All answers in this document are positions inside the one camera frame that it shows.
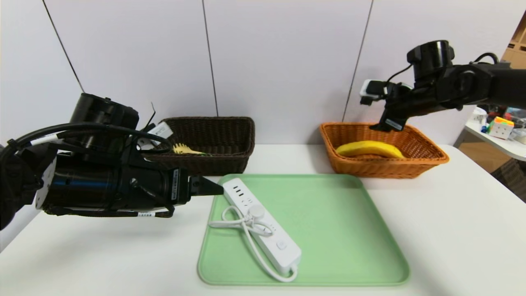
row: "white power strip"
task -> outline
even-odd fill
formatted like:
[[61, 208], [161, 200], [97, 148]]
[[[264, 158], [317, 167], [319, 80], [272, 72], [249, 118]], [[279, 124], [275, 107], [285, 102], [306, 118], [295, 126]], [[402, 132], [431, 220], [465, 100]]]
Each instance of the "white power strip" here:
[[[232, 179], [223, 184], [225, 197], [231, 205], [236, 206], [243, 216], [249, 214], [249, 209], [254, 206], [263, 207], [261, 202], [252, 194], [239, 178]], [[258, 220], [271, 228], [271, 236], [253, 235], [265, 255], [272, 262], [274, 268], [280, 273], [287, 273], [297, 267], [301, 259], [301, 249], [279, 225], [274, 217], [265, 209], [265, 214]], [[261, 225], [255, 225], [264, 231]]]

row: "yellow banana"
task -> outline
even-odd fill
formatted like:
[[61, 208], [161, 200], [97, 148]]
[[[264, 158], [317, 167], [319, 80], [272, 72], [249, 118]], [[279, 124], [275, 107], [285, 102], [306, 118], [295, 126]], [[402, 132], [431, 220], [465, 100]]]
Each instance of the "yellow banana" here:
[[388, 158], [405, 158], [395, 146], [378, 141], [360, 141], [342, 145], [336, 149], [341, 156], [352, 157], [360, 154], [377, 154]]

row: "white table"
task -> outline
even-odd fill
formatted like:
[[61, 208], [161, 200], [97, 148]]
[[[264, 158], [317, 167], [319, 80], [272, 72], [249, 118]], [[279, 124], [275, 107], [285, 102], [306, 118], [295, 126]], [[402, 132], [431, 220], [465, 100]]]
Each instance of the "white table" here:
[[[451, 161], [416, 179], [363, 179], [411, 268], [398, 287], [207, 285], [197, 260], [212, 197], [201, 196], [171, 219], [41, 213], [0, 253], [0, 295], [526, 295], [526, 204], [442, 148]], [[256, 145], [246, 173], [332, 169], [323, 146]]]
[[462, 143], [466, 132], [470, 132], [479, 139], [490, 143], [491, 145], [493, 145], [494, 147], [496, 147], [497, 149], [514, 159], [526, 161], [526, 145], [514, 140], [503, 140], [494, 136], [488, 136], [487, 134], [480, 132], [480, 125], [470, 121], [466, 123], [464, 130], [462, 131], [459, 138], [457, 139], [457, 142], [455, 143], [455, 147], [458, 147]]

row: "green tray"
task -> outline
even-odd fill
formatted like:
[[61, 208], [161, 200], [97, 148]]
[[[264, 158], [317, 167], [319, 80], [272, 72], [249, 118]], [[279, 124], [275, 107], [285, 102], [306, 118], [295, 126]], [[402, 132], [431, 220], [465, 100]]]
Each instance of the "green tray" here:
[[[260, 267], [243, 231], [208, 227], [198, 262], [206, 283], [379, 286], [407, 281], [409, 266], [358, 178], [231, 174], [219, 184], [236, 177], [301, 248], [298, 277], [292, 283], [276, 281]], [[210, 221], [221, 220], [228, 206], [223, 195], [216, 196]]]

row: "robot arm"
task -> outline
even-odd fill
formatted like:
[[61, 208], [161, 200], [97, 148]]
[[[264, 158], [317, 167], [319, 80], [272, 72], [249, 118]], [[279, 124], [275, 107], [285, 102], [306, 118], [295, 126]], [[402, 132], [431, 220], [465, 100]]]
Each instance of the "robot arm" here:
[[[492, 57], [494, 64], [479, 62], [486, 56]], [[511, 69], [509, 64], [498, 63], [497, 57], [489, 53], [467, 65], [453, 65], [453, 58], [453, 48], [447, 41], [428, 42], [407, 54], [409, 67], [413, 67], [414, 87], [391, 83], [390, 79], [367, 80], [360, 104], [386, 100], [380, 123], [371, 128], [401, 131], [410, 117], [461, 110], [464, 105], [526, 108], [526, 70]]]
[[[0, 230], [33, 201], [53, 215], [169, 218], [191, 196], [223, 193], [220, 185], [189, 177], [183, 168], [145, 160], [142, 153], [171, 153], [171, 143], [135, 130], [138, 120], [131, 107], [83, 93], [70, 123], [0, 146]], [[165, 148], [139, 151], [141, 138]]]

